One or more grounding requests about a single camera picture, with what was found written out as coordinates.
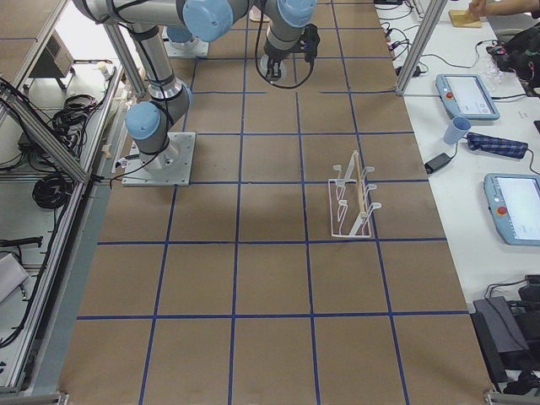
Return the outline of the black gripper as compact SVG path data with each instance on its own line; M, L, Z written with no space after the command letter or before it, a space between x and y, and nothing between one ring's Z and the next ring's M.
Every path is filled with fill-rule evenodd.
M274 61L267 54L260 59L262 77L269 83L282 83L287 77L287 67L282 61Z

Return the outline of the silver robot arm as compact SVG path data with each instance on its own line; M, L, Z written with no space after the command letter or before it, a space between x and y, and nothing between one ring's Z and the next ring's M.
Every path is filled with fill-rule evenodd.
M272 86L282 77L281 62L303 54L315 65L320 37L311 23L314 1L77 1L77 9L96 24L124 24L148 77L151 99L132 107L127 130L138 146L144 169L173 157L168 131L187 113L191 96L176 77L167 56L160 27L177 28L184 39L216 41L258 8L269 18L264 54L256 57L259 76Z
M169 42L177 49L193 48L198 43L188 28L167 26L165 31Z

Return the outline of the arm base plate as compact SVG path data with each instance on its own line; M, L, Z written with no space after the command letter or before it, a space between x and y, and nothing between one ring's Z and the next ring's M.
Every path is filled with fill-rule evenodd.
M165 50L169 58L193 59L206 58L208 56L209 43L194 38L188 42L174 42L169 38L163 38Z
M195 132L168 132L169 145L149 165L151 156L142 155L127 162L127 175L123 186L188 186L197 134Z

